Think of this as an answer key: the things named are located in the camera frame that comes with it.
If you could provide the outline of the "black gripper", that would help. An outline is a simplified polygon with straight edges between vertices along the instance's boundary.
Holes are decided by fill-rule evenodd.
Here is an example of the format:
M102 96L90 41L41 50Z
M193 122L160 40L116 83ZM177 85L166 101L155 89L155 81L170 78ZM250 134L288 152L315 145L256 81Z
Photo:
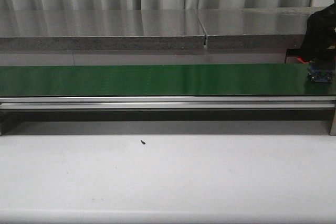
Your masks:
M305 61L334 60L335 51L329 48L334 44L335 3L309 16L299 57Z

